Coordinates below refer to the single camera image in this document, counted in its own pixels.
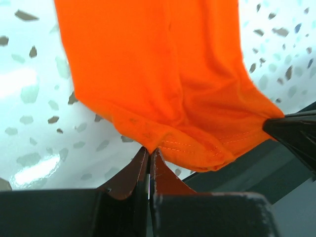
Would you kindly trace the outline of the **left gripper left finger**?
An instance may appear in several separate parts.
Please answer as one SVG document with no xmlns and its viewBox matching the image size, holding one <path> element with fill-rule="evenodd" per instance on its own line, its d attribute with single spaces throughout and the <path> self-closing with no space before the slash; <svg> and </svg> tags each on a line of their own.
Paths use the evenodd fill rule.
<svg viewBox="0 0 316 237">
<path fill-rule="evenodd" d="M 144 237 L 149 154 L 95 189 L 2 191 L 3 237 Z"/>
</svg>

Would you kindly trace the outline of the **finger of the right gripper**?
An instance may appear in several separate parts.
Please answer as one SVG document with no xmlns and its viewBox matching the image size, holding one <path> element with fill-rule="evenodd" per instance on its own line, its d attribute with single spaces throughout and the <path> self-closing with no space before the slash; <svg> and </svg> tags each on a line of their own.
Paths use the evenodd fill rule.
<svg viewBox="0 0 316 237">
<path fill-rule="evenodd" d="M 287 147 L 312 173 L 316 172 L 315 110 L 268 119 L 263 131 Z"/>
</svg>

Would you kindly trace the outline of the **orange t-shirt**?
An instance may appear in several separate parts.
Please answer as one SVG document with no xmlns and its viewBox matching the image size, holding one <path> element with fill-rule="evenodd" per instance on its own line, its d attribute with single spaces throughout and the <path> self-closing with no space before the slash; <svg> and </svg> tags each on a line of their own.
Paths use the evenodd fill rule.
<svg viewBox="0 0 316 237">
<path fill-rule="evenodd" d="M 249 78 L 236 0 L 57 0 L 75 97 L 183 168 L 216 171 L 283 112 Z"/>
</svg>

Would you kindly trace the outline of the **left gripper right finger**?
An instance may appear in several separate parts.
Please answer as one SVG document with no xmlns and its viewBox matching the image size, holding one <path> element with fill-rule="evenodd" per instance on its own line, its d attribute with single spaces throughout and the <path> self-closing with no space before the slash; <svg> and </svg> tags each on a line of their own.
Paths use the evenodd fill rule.
<svg viewBox="0 0 316 237">
<path fill-rule="evenodd" d="M 156 237 L 278 237 L 271 205 L 258 193 L 198 193 L 156 149 L 150 162 L 150 210 Z"/>
</svg>

